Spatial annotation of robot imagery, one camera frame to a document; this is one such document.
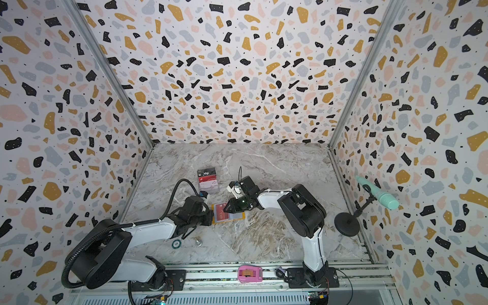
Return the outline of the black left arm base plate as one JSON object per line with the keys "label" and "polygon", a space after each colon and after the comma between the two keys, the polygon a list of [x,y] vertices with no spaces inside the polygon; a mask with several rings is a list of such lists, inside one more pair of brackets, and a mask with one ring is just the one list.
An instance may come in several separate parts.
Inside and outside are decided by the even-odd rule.
{"label": "black left arm base plate", "polygon": [[148,282],[131,281],[131,290],[132,292],[157,294],[182,291],[186,282],[186,275],[187,271],[184,269],[156,271]]}

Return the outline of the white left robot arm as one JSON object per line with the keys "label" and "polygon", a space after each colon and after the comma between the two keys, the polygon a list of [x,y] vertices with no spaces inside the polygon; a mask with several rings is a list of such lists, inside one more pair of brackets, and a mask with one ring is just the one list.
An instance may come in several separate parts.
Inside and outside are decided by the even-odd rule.
{"label": "white left robot arm", "polygon": [[109,282],[143,283],[156,291],[169,283],[165,266],[130,251],[158,240],[187,238],[199,226],[211,226],[214,212],[200,196],[189,196],[182,207],[165,217],[119,224],[100,221],[68,254],[62,272],[66,288],[99,288]]}

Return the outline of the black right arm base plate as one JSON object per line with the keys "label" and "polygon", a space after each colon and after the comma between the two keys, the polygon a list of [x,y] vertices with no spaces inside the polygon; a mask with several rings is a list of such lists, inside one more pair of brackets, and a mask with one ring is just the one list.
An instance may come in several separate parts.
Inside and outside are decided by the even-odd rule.
{"label": "black right arm base plate", "polygon": [[324,266],[317,272],[307,267],[275,269],[276,276],[288,284],[290,288],[338,288],[339,280],[336,269]]}

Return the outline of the black VIP card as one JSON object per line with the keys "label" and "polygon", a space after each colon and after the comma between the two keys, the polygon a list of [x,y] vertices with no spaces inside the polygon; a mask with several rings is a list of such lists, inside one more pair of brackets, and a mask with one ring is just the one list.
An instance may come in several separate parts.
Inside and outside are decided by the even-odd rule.
{"label": "black VIP card", "polygon": [[203,177],[209,177],[209,176],[214,176],[216,175],[216,169],[214,167],[211,168],[206,168],[206,169],[200,169],[197,171],[198,178],[203,178]]}

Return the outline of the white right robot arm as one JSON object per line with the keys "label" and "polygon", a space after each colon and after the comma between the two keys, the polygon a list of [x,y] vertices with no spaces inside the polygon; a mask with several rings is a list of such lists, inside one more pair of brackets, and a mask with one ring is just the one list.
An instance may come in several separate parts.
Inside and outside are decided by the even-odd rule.
{"label": "white right robot arm", "polygon": [[318,273],[328,268],[322,233],[327,213],[325,208],[302,184],[284,190],[261,189],[246,176],[227,186],[232,194],[224,211],[235,214],[250,211],[279,209],[286,216],[292,229],[302,238],[305,268]]}

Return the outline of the yellow leather card holder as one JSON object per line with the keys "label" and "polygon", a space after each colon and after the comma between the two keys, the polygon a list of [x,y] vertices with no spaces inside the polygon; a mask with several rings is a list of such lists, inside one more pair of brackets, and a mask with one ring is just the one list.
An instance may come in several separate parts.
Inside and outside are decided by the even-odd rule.
{"label": "yellow leather card holder", "polygon": [[224,211],[226,203],[212,204],[213,210],[212,224],[221,224],[225,222],[239,221],[245,219],[245,212],[227,213]]}

